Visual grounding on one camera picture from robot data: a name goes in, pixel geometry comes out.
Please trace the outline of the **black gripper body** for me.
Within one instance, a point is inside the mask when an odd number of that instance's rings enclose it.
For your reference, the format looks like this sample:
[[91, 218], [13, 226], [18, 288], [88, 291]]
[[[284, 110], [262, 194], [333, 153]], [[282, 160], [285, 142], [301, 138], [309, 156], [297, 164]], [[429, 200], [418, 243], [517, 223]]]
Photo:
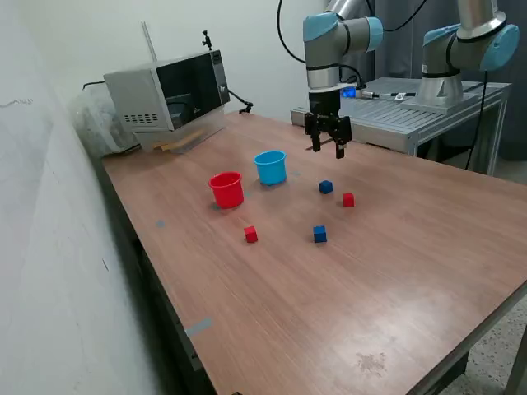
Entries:
[[309, 93], [310, 112], [319, 128], [331, 128], [339, 120], [340, 91]]

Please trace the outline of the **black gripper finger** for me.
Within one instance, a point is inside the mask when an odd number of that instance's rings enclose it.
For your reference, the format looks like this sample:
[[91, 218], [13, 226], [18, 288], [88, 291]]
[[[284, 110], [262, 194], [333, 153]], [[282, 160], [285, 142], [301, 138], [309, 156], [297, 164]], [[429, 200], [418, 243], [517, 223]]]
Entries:
[[339, 117], [333, 121], [331, 137], [336, 145], [336, 158], [342, 159], [345, 156], [347, 144], [352, 140], [351, 119], [348, 116]]
[[305, 130], [305, 135], [309, 136], [312, 142], [311, 149], [314, 152], [320, 151], [321, 140], [320, 140], [320, 130], [319, 130], [319, 119], [316, 114], [312, 114], [312, 113], [305, 114], [304, 130]]

